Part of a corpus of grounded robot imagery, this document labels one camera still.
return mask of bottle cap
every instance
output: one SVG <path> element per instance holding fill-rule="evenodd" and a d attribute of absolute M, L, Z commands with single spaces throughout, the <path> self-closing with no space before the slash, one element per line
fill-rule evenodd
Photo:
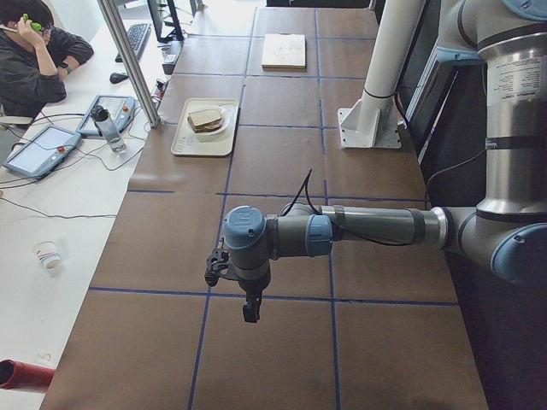
<path fill-rule="evenodd" d="M 109 117 L 109 111 L 102 105 L 96 105 L 91 109 L 91 117 L 95 121 L 105 121 Z"/>

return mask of human hand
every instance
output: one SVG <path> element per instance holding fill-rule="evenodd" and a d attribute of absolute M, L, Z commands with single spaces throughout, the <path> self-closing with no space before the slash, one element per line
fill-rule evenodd
<path fill-rule="evenodd" d="M 45 47 L 44 38 L 40 35 L 39 32 L 35 32 L 32 29 L 32 20 L 25 21 L 24 17 L 21 17 L 17 23 L 17 28 L 19 29 L 19 35 L 28 41 L 32 47 L 35 49 L 37 47 Z"/>

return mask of red cylinder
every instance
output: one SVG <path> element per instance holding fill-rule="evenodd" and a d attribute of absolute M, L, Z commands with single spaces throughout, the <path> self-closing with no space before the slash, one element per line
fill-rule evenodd
<path fill-rule="evenodd" d="M 0 389 L 45 393 L 55 369 L 14 360 L 0 361 Z"/>

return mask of white table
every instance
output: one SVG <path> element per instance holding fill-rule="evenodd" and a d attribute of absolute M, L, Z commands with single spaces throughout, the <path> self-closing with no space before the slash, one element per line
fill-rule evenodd
<path fill-rule="evenodd" d="M 68 97 L 46 106 L 45 115 L 83 114 L 97 94 L 135 96 L 129 80 L 117 85 L 109 82 L 112 72 L 125 70 L 122 63 L 114 61 L 117 51 L 106 26 L 97 33 L 91 45 L 95 55 L 66 80 Z M 140 59 L 151 91 L 156 79 L 166 79 L 162 61 L 161 50 L 156 47 L 152 33 Z M 51 120 L 74 130 L 80 118 L 55 117 Z M 25 138 L 35 135 L 47 124 L 47 120 L 38 121 Z M 26 181 L 6 184 L 19 177 L 0 168 L 0 190 L 4 191 L 4 198 L 47 214 L 116 214 L 137 164 L 138 152 L 144 145 L 143 139 L 132 138 L 129 133 L 146 138 L 149 130 L 141 112 L 133 126 L 124 132 L 127 145 L 124 153 L 113 153 L 102 140 L 82 142 L 81 151 L 96 149 L 93 154 L 100 156 L 111 168 L 135 155 L 116 171 L 108 171 L 96 158 L 87 156 L 79 160 L 83 154 L 75 150 L 59 166 L 65 169 L 21 188 L 4 189 Z M 112 217 L 45 218 L 0 201 L 0 308 L 3 312 L 0 316 L 0 360 L 57 365 L 114 220 Z M 62 264 L 53 269 L 43 268 L 32 252 L 36 243 L 46 239 L 54 241 L 62 255 Z M 0 390 L 2 410 L 38 409 L 43 399 L 44 395 L 37 393 Z"/>

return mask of blue tape grid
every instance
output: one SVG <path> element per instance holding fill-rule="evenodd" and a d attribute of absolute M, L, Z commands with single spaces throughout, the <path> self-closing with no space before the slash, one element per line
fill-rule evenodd
<path fill-rule="evenodd" d="M 323 79 L 356 79 L 364 81 L 365 78 L 354 78 L 354 77 L 333 77 L 333 76 L 322 76 L 321 75 L 321 56 L 319 52 L 319 42 L 322 39 L 329 39 L 329 40 L 355 40 L 355 41 L 374 41 L 374 38 L 322 38 L 318 36 L 319 33 L 319 27 L 318 27 L 318 18 L 317 18 L 317 9 L 315 10 L 315 44 L 317 47 L 317 67 L 318 67 L 318 75 L 317 76 L 310 76 L 310 75 L 303 75 L 301 77 L 297 76 L 290 76 L 290 78 L 307 78 L 307 79 L 317 79 L 318 83 L 321 84 L 321 81 Z M 255 12 L 255 18 L 253 20 L 253 25 L 251 28 L 251 33 L 255 30 L 255 23 L 256 23 L 256 12 Z M 195 36 L 195 37 L 230 37 L 230 38 L 251 38 L 251 41 L 249 41 L 249 47 L 247 50 L 247 62 L 245 66 L 245 75 L 240 74 L 217 74 L 217 73 L 188 73 L 188 72 L 175 72 L 175 74 L 184 74 L 184 75 L 206 75 L 206 76 L 233 76 L 233 77 L 275 77 L 280 78 L 281 76 L 276 76 L 272 74 L 262 74 L 262 75 L 251 75 L 247 74 L 249 72 L 249 62 L 250 62 L 250 49 L 252 45 L 252 39 L 253 38 L 262 38 L 260 36 L 215 36 L 215 35 L 207 35 L 207 36 Z M 245 87 L 242 87 L 241 95 L 239 98 L 240 106 L 242 107 L 244 104 L 244 91 Z M 255 125 L 255 124 L 238 124 L 238 126 L 256 126 L 256 127 L 283 127 L 283 128 L 313 128 L 313 129 L 319 129 L 321 130 L 321 145 L 323 149 L 323 153 L 326 152 L 326 136 L 325 136 L 325 130 L 328 129 L 338 129 L 337 127 L 332 126 L 325 126 L 326 123 L 325 120 L 325 112 L 323 110 L 322 101 L 320 100 L 320 112 L 321 112 L 321 126 L 264 126 L 264 125 Z M 219 225 L 217 230 L 217 237 L 216 237 L 216 244 L 220 241 L 221 238 L 221 224 L 223 215 L 226 212 L 226 199 L 229 196 L 260 196 L 260 197 L 286 197 L 287 199 L 292 199 L 292 196 L 282 196 L 282 195 L 271 195 L 271 194 L 264 194 L 264 195 L 257 195 L 257 194 L 246 194 L 246 193 L 228 193 L 228 185 L 230 183 L 230 178 L 232 174 L 232 161 L 233 161 L 233 155 L 230 157 L 230 164 L 228 168 L 228 173 L 226 176 L 226 184 L 225 184 L 225 190 L 224 192 L 217 192 L 216 195 L 223 196 L 222 200 L 222 206 L 221 206 L 221 214 L 219 217 Z M 140 194 L 174 194 L 174 191 L 172 190 L 128 190 L 128 192 L 134 192 L 134 193 L 140 193 Z M 324 195 L 323 196 L 310 196 L 314 199 L 321 199 L 325 201 L 325 204 L 329 204 L 331 200 L 357 200 L 357 201 L 372 201 L 372 202 L 384 202 L 384 201 L 390 201 L 390 202 L 416 202 L 419 204 L 423 203 L 423 199 L 416 199 L 416 198 L 378 198 L 378 197 L 353 197 L 353 196 L 330 196 L 328 193 L 328 184 L 327 181 L 324 181 Z M 264 300 L 279 300 L 279 301 L 300 301 L 300 302 L 318 302 L 318 303 L 330 303 L 331 305 L 331 315 L 332 315 L 332 345 L 333 345 L 333 358 L 334 358 L 334 381 L 335 381 L 335 392 L 336 392 L 336 408 L 337 410 L 342 409 L 342 402 L 341 402 L 341 393 L 340 393 L 340 376 L 339 376 L 339 362 L 338 362 L 338 334 L 337 334 L 337 320 L 336 320 L 336 305 L 340 303 L 349 303 L 349 304 L 382 304 L 382 305 L 407 305 L 407 306 L 430 306 L 430 307 L 445 307 L 445 308 L 458 308 L 459 304 L 457 302 L 418 302 L 418 301 L 390 301 L 390 300 L 375 300 L 375 299 L 347 299 L 347 298 L 337 298 L 335 297 L 335 284 L 334 284 L 334 274 L 333 274 L 333 268 L 332 268 L 332 257 L 329 255 L 328 260 L 328 266 L 329 266 L 329 278 L 330 278 L 330 297 L 329 298 L 323 298 L 323 297 L 304 297 L 304 296 L 272 296 L 267 295 L 264 296 Z M 188 292 L 188 291 L 171 291 L 171 290 L 143 290 L 143 289 L 125 289 L 125 288 L 105 288 L 105 287 L 96 287 L 91 286 L 89 288 L 90 291 L 97 291 L 97 292 L 118 292 L 118 293 L 133 293 L 133 294 L 148 294 L 148 295 L 175 295 L 175 296 L 196 296 L 196 297 L 205 297 L 205 308 L 203 310 L 203 320 L 202 320 L 202 326 L 200 330 L 199 335 L 199 342 L 197 346 L 197 354 L 196 354 L 196 361 L 194 364 L 194 372 L 192 375 L 192 382 L 191 382 L 191 392 L 190 392 L 190 399 L 188 401 L 188 410 L 191 410 L 193 407 L 194 402 L 194 396 L 196 393 L 196 384 L 197 384 L 197 376 L 199 373 L 199 364 L 201 360 L 201 354 L 203 349 L 203 339 L 205 337 L 205 326 L 207 323 L 208 313 L 209 313 L 209 302 L 211 298 L 237 298 L 237 299 L 244 299 L 245 296 L 242 294 L 220 294 L 220 293 L 214 293 L 212 289 L 209 287 L 207 292 Z"/>

